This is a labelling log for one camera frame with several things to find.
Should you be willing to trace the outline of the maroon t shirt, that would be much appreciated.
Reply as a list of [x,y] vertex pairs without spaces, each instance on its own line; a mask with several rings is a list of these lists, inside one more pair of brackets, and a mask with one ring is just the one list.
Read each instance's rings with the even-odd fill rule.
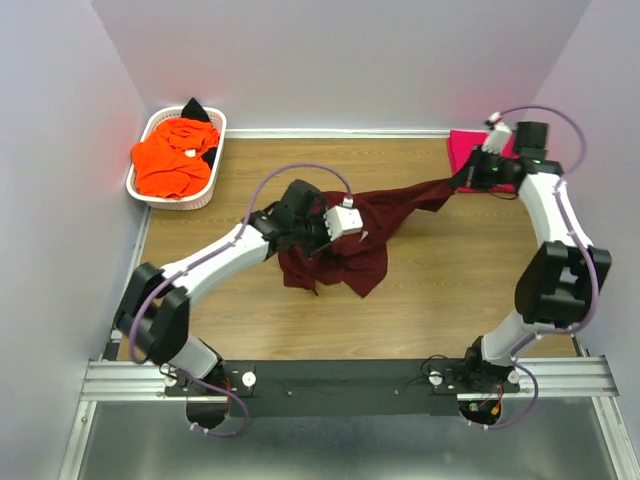
[[317,293],[319,283],[344,283],[359,297],[366,297],[387,274],[387,242],[402,223],[416,210],[440,210],[454,193],[448,179],[437,179],[355,194],[362,231],[342,237],[312,257],[299,247],[280,253],[284,285]]

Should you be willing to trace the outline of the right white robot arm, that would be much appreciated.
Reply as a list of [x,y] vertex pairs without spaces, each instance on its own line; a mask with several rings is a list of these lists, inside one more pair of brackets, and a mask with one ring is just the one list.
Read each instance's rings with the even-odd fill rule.
[[510,128],[501,113],[486,124],[486,139],[471,150],[453,181],[477,191],[512,187],[527,209],[538,249],[517,282],[513,310],[445,370],[443,382],[453,392],[514,382],[518,358],[533,345],[584,329],[612,263],[610,252],[595,247],[580,226],[563,167],[546,157],[547,124]]

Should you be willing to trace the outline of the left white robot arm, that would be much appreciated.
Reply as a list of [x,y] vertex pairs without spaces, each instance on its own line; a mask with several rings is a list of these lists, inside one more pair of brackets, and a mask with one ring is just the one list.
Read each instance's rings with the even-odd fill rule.
[[341,222],[354,205],[350,192],[336,205],[308,182],[295,180],[265,208],[251,206],[242,221],[200,251],[162,267],[139,265],[115,314],[128,340],[132,362],[167,365],[187,374],[201,395],[214,393],[222,380],[221,355],[190,332],[192,307],[235,275],[277,253],[300,247],[310,253],[335,243]]

